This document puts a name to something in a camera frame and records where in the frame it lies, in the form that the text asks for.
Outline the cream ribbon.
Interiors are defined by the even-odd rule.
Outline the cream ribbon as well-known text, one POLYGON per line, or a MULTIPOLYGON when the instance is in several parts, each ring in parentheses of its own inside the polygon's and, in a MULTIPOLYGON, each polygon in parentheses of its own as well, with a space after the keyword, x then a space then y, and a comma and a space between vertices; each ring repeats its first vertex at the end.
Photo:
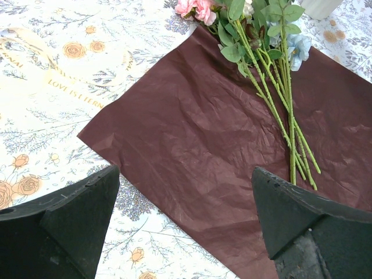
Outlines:
POLYGON ((48 46, 36 33, 24 28, 4 28, 10 34, 15 34, 13 37, 1 37, 1 57, 7 63, 14 66, 17 70, 27 74, 27 78, 15 80, 14 78, 5 78, 1 76, 1 95, 12 96, 13 100, 17 100, 21 95, 27 92, 41 92, 42 89, 49 84, 51 87, 57 88, 60 92, 65 92, 75 99, 89 104, 99 110, 106 106, 105 101, 99 97, 78 92, 78 87, 83 84, 99 87, 100 84, 86 80, 82 77, 70 74, 58 66, 58 63, 53 60, 52 54, 48 46), (7 42, 15 42, 38 55, 48 62, 48 68, 42 70, 34 67, 23 58, 12 54, 5 48, 7 42))

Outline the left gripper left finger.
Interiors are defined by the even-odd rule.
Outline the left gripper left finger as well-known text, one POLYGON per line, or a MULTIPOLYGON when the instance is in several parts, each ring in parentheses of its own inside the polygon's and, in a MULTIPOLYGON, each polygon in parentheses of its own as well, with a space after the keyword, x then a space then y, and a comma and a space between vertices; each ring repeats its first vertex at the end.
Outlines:
POLYGON ((1 210, 1 278, 95 278, 119 190, 108 166, 1 210))

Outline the artificial flower bunch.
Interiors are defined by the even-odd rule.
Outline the artificial flower bunch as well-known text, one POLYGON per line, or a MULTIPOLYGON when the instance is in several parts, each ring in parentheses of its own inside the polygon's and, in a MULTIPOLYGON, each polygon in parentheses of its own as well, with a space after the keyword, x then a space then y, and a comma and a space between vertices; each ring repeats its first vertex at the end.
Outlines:
POLYGON ((292 77, 309 58, 309 37, 297 21, 305 10, 294 1, 178 1, 174 11, 196 20, 219 39, 220 53, 250 79, 279 125, 289 148, 290 182, 299 174, 317 189, 311 167, 321 169, 294 114, 292 77))

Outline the red wrapping paper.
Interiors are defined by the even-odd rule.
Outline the red wrapping paper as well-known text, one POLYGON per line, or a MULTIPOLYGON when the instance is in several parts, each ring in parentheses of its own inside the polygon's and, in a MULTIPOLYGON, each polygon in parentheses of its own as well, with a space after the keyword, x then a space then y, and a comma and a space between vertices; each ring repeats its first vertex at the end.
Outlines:
MULTIPOLYGON (((371 84, 315 48, 292 74, 320 194, 371 210, 371 84)), ((240 278, 276 278, 251 177, 289 177, 288 147, 253 84, 198 27, 79 133, 240 278)))

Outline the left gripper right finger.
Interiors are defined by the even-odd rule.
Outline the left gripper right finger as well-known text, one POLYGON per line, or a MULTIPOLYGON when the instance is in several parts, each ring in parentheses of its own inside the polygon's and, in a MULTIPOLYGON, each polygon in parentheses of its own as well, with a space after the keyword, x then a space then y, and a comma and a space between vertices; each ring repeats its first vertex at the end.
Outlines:
POLYGON ((371 278, 371 213, 257 167, 253 196, 279 278, 371 278))

